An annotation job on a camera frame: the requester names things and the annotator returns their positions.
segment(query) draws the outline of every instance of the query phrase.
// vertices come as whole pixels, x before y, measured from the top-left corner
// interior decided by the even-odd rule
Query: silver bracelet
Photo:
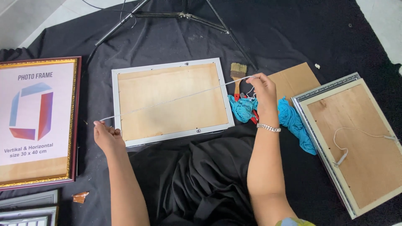
[[[271,126],[269,126],[269,125],[265,125],[265,124],[261,124],[261,123],[257,123],[257,128],[264,128],[264,129],[267,129],[267,130],[270,130],[270,131],[272,131],[272,132],[280,132],[281,131],[281,129],[280,128],[274,128],[274,127],[271,127]]]

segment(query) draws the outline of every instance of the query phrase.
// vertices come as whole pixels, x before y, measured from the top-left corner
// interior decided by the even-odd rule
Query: paintbrush
[[[233,80],[238,80],[241,78],[244,78],[246,76],[247,72],[247,65],[239,64],[239,63],[232,63],[230,65],[230,77]],[[239,80],[235,82],[235,88],[234,88],[234,100],[238,101],[240,98],[240,82],[242,80]]]

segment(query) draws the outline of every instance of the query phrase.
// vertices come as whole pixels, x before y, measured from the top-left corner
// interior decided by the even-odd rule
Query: poster
[[[68,155],[74,63],[0,69],[0,166]]]

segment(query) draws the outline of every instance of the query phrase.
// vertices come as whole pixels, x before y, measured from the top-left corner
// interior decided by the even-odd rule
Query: small paper scrap
[[[73,202],[78,202],[78,203],[84,203],[85,201],[85,196],[89,194],[89,191],[82,192],[76,195],[72,195],[73,197]]]

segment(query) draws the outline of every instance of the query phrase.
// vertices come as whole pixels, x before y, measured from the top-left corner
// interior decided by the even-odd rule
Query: hand
[[[94,121],[94,124],[95,143],[103,150],[106,156],[119,150],[124,150],[125,152],[125,143],[119,129],[106,126],[104,121]]]
[[[254,92],[257,94],[257,110],[260,122],[278,128],[276,85],[263,73],[258,73],[253,76],[256,78],[249,78],[246,82],[254,86]]]

